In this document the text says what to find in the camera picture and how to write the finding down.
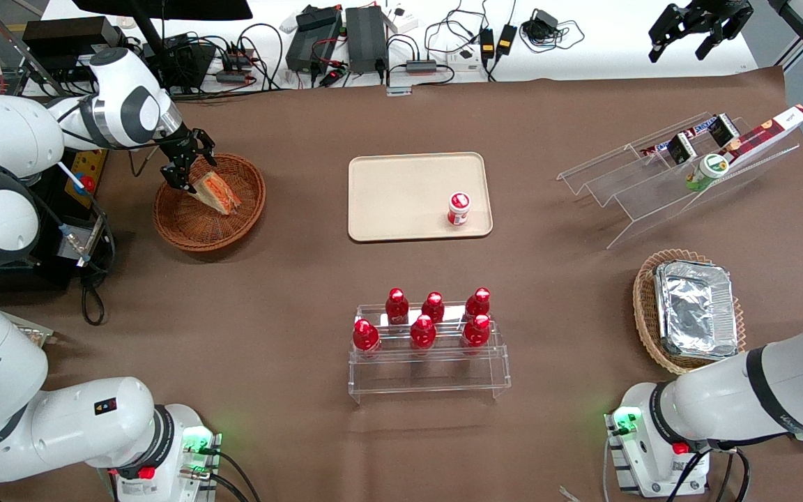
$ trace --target beige tray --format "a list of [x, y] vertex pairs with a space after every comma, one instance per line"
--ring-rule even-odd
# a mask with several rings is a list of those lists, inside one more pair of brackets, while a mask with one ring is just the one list
[[[448, 222], [448, 199], [466, 192], [466, 223]], [[349, 162], [349, 237], [359, 242], [482, 237], [491, 232], [485, 163], [475, 152], [357, 157]]]

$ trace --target red bottle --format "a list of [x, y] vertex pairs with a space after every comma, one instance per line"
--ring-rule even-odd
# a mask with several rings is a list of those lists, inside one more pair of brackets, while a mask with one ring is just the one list
[[477, 315], [488, 315], [489, 296], [491, 296], [491, 293], [488, 292], [488, 289], [479, 288], [475, 290], [475, 293], [466, 300], [465, 317], [469, 320]]
[[386, 317], [389, 318], [389, 324], [407, 324], [409, 306], [408, 299], [404, 298], [404, 291], [392, 288], [389, 291], [389, 299], [386, 300]]
[[433, 324], [439, 324], [445, 317], [445, 304], [442, 301], [442, 293], [433, 291], [427, 296], [427, 301], [423, 302], [420, 314], [426, 314], [432, 319]]
[[460, 345], [463, 347], [481, 347], [488, 343], [488, 337], [491, 336], [491, 322], [487, 315], [477, 315], [463, 328], [463, 337], [460, 340]]
[[355, 327], [351, 331], [351, 341], [355, 347], [365, 352], [380, 349], [380, 333], [377, 333], [374, 325], [370, 324], [367, 319], [355, 321]]
[[429, 349], [436, 341], [436, 327], [433, 325], [433, 320], [428, 315], [421, 314], [411, 324], [411, 348], [412, 349]]

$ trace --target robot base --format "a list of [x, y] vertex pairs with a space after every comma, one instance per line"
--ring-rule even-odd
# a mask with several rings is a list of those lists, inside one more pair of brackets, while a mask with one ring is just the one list
[[[653, 383], [639, 383], [625, 393], [621, 407], [606, 416], [609, 435], [619, 427], [631, 429], [630, 434], [612, 438], [613, 460], [622, 489], [633, 487], [636, 482], [641, 496], [669, 496], [680, 479], [683, 467], [692, 458], [691, 453], [676, 455], [671, 445], [656, 431], [650, 418], [650, 394], [656, 387]], [[616, 460], [616, 448], [621, 445], [624, 463]], [[698, 495], [705, 492], [710, 461], [706, 455], [678, 490], [678, 495]]]
[[172, 448], [166, 460], [157, 467], [153, 479], [127, 480], [117, 477], [121, 502], [194, 502], [201, 482], [178, 476], [182, 467], [207, 467], [207, 455], [185, 451], [191, 447], [214, 446], [213, 433], [204, 427], [197, 412], [184, 404], [167, 404], [166, 410], [175, 422]]

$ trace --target power adapter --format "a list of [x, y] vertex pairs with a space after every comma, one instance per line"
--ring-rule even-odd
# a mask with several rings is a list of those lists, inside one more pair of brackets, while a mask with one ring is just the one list
[[513, 46], [513, 40], [516, 39], [516, 27], [512, 24], [505, 24], [504, 29], [500, 31], [500, 38], [498, 38], [498, 55], [510, 54], [510, 48]]
[[479, 32], [479, 45], [482, 48], [482, 64], [494, 58], [494, 31], [491, 28]]

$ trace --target chocolate bar wrapper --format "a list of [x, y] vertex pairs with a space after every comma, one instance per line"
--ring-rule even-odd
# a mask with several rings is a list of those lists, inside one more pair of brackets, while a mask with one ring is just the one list
[[[686, 134], [687, 139], [691, 139], [691, 137], [698, 136], [702, 132], [705, 132], [705, 130], [707, 130], [709, 127], [711, 127], [711, 124], [713, 124], [714, 121], [716, 121], [716, 120], [717, 120], [717, 117], [711, 117], [707, 121], [704, 121], [704, 123], [698, 124], [695, 127], [688, 128], [688, 130], [682, 130], [681, 132], [683, 134]], [[668, 149], [668, 145], [670, 145], [670, 144], [671, 144], [671, 141], [666, 141], [665, 143], [659, 143], [659, 145], [651, 146], [648, 149], [641, 150], [640, 151], [640, 155], [643, 155], [644, 157], [648, 157], [648, 156], [652, 155], [653, 153], [663, 152], [666, 149]]]

